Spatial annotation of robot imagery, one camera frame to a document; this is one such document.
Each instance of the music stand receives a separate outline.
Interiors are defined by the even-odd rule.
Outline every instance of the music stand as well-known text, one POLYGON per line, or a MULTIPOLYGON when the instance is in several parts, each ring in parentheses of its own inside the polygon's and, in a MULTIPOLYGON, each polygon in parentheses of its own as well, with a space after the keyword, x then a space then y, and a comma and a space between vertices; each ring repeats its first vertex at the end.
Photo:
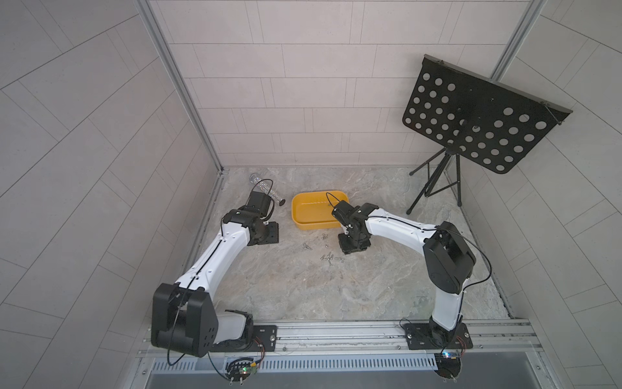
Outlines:
POLYGON ((430 197, 454 185, 461 207, 460 156, 505 174, 571 112, 426 54, 402 123, 443 149, 410 172, 412 176, 427 166, 428 181, 406 214, 411 214, 423 195, 430 197), (430 163, 443 152, 445 156, 430 175, 430 163), (456 181, 434 191, 453 155, 456 181))

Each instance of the clear plastic bottle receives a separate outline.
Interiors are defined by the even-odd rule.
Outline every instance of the clear plastic bottle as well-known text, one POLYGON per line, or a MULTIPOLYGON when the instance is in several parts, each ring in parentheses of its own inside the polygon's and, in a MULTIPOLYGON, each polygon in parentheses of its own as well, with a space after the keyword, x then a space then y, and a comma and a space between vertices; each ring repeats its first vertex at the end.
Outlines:
MULTIPOLYGON (((259 181, 262 180, 262 178, 257 173, 251 174, 251 176, 248 177, 248 179, 251 181, 251 184, 257 184, 259 181)), ((279 204, 279 205, 285 204, 285 199, 283 199, 274 190, 270 190, 270 182, 268 181, 259 182, 259 184, 257 185, 257 188, 261 189, 264 193, 268 194, 268 196, 272 197, 272 199, 274 200, 276 204, 279 204)))

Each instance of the gray marble surface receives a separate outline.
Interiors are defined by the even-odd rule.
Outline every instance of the gray marble surface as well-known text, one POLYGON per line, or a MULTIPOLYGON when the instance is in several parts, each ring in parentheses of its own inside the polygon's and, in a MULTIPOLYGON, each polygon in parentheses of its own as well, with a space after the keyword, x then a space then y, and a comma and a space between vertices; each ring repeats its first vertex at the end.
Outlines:
MULTIPOLYGON (((271 220, 279 223, 280 242, 245 248, 225 274, 214 298, 217 311, 239 309, 255 319, 376 320, 428 319, 434 308, 434 285, 422 255, 396 242, 372 237, 371 247, 343 255, 337 242, 341 229, 299 230, 291 217, 291 200, 300 192, 342 190, 350 204, 376 204, 387 211, 422 223, 448 220, 471 238, 462 211, 450 190, 423 198, 413 212, 405 211, 426 180, 424 169, 390 167, 275 167, 232 168, 228 171, 208 226, 205 246, 215 237, 220 217, 242 206, 252 185, 248 177, 258 172, 274 179, 274 189, 287 199, 271 220), (322 234, 328 240, 322 240, 322 234), (313 248, 305 250, 302 244, 313 248), (344 257, 322 261, 329 251, 344 257)), ((441 177, 437 188, 447 185, 441 177)), ((479 253, 473 280, 488 270, 479 253)), ((465 292, 466 319, 506 319, 508 312, 489 280, 465 292)))

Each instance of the black mounting plate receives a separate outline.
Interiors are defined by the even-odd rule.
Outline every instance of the black mounting plate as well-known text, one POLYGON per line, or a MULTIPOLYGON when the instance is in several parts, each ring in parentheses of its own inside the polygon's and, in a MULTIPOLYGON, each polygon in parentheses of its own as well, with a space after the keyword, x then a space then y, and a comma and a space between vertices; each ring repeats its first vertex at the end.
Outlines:
MULTIPOLYGON (((406 342, 408 343, 409 350, 435 350, 439 349, 438 345, 432 343, 432 334, 430 333, 430 325, 428 323, 406 323, 402 326, 404 331, 406 332, 406 342)), ((464 323, 460 323, 458 328, 456 329, 456 333, 453 336, 453 339, 446 346, 448 350, 460 350, 462 349, 462 344, 457 337, 460 337, 464 343, 466 343, 467 349, 473 348, 473 342, 471 341, 471 336, 468 333, 467 325, 464 323)))
MULTIPOLYGON (((274 351, 276 348, 277 327, 276 326, 253 326, 252 338, 258 337, 264 344, 265 351, 274 351), (275 341, 270 340, 270 336, 274 335, 275 341)), ((259 346, 254 341, 248 349, 240 350, 224 344, 213 344, 210 352, 259 352, 259 346)))

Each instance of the yellow plastic container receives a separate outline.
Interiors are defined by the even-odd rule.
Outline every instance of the yellow plastic container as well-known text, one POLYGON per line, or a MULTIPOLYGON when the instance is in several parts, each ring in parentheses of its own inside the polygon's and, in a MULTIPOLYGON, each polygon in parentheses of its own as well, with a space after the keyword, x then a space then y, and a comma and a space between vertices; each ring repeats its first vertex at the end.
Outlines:
MULTIPOLYGON (((333 207, 328 203, 326 192, 332 193, 339 200, 348 201, 348 196, 340 190, 297 194, 292 199, 292 219, 299 229, 321 230, 323 228, 341 227, 341 223, 331 214, 333 207)), ((331 195, 328 196, 333 205, 339 202, 331 195)))

